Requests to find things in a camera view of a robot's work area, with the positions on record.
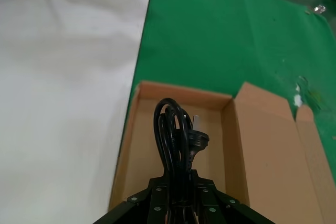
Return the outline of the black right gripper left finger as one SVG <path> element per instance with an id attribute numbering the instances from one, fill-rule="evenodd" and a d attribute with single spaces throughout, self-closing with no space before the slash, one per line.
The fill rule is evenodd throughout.
<path id="1" fill-rule="evenodd" d="M 151 178 L 148 187 L 119 203 L 95 223 L 166 223 L 168 176 Z"/>

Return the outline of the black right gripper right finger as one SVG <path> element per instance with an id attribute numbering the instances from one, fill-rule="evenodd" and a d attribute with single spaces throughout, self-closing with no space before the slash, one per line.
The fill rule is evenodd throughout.
<path id="1" fill-rule="evenodd" d="M 199 223 L 272 223 L 239 200 L 219 191 L 193 170 L 194 205 Z"/>

